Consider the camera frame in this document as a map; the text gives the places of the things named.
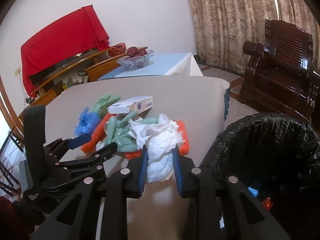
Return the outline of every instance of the black garbage bag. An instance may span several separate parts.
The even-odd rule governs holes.
[[[320,239],[320,144],[310,125],[283,114],[247,116],[218,135],[201,166],[237,176],[261,201],[270,197],[292,240]]]

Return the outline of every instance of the chair back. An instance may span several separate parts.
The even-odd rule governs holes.
[[[297,25],[266,20],[265,47],[276,67],[307,77],[313,58],[312,36]]]

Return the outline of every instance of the crumpled tissue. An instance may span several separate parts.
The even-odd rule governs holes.
[[[181,146],[184,140],[177,131],[178,125],[165,114],[159,115],[155,124],[141,124],[129,120],[129,135],[137,140],[137,148],[145,144],[148,149],[148,183],[169,179],[173,170],[172,149]]]

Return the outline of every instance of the red cloth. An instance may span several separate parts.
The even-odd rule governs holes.
[[[21,46],[22,80],[29,95],[35,86],[30,76],[89,49],[109,47],[109,36],[92,5],[56,20]]]
[[[28,240],[34,230],[33,226],[14,213],[11,201],[0,196],[0,239]]]

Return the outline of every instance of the metal screw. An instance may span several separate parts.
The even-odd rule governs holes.
[[[91,183],[93,182],[93,178],[91,178],[91,177],[86,177],[86,178],[83,180],[83,182],[84,182],[85,184],[91,184]]]
[[[193,174],[200,174],[200,173],[201,173],[201,169],[200,169],[200,168],[193,168],[193,169],[191,170],[191,172],[192,172]]]
[[[123,169],[121,169],[120,173],[123,174],[123,175],[127,175],[127,174],[130,173],[130,169],[128,169],[128,168],[123,168]]]
[[[228,178],[228,180],[229,180],[231,183],[237,183],[237,182],[238,182],[238,178],[235,177],[235,176],[230,176],[230,177]]]

